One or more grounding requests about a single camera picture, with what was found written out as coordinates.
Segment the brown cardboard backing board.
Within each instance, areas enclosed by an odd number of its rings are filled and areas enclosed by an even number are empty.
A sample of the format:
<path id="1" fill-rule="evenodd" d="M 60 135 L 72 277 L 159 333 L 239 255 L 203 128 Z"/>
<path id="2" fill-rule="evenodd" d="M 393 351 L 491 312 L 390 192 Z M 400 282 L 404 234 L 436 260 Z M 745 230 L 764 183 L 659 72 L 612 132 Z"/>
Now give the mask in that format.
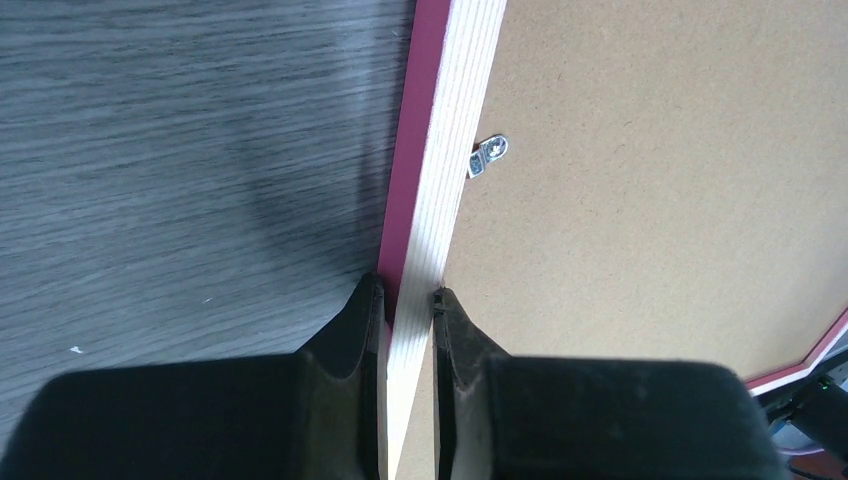
<path id="1" fill-rule="evenodd" d="M 782 479 L 847 333 L 843 1 L 422 1 L 392 479 Z"/>

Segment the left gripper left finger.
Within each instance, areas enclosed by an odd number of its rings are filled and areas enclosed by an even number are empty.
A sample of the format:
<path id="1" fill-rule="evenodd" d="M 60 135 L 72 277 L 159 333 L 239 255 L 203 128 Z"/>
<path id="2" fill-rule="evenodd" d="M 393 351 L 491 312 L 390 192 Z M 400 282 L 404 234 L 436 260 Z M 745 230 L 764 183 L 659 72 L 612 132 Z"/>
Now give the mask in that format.
<path id="1" fill-rule="evenodd" d="M 384 288 L 363 276 L 296 351 L 75 371 L 47 382 L 5 479 L 381 479 Z"/>

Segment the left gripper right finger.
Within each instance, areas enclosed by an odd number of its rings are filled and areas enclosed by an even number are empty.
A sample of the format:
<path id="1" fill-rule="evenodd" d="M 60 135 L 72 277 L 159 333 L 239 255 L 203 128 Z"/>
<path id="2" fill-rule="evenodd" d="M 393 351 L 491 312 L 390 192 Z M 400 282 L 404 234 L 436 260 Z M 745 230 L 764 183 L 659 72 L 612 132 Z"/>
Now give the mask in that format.
<path id="1" fill-rule="evenodd" d="M 764 416 L 715 364 L 514 356 L 433 297 L 440 479 L 783 479 Z"/>

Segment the pink wooden picture frame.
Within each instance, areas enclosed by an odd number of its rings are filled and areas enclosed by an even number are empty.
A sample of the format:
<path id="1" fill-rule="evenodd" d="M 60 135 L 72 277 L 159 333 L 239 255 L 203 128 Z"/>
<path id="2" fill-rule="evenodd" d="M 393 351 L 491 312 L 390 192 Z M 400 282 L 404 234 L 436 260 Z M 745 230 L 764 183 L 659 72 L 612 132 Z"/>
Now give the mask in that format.
<path id="1" fill-rule="evenodd" d="M 440 285 L 516 354 L 808 374 L 847 339 L 846 3 L 419 2 L 379 270 L 393 479 L 434 475 Z"/>

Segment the metal turn clip left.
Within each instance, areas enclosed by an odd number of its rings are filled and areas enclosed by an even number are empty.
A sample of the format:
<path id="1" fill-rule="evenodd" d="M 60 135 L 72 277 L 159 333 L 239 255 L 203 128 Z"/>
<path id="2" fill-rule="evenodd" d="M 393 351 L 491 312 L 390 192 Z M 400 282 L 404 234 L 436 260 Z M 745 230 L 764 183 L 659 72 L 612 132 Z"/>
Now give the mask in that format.
<path id="1" fill-rule="evenodd" d="M 469 158 L 467 178 L 473 179 L 482 175 L 487 166 L 503 158 L 508 149 L 509 140 L 503 134 L 497 134 L 481 141 Z"/>

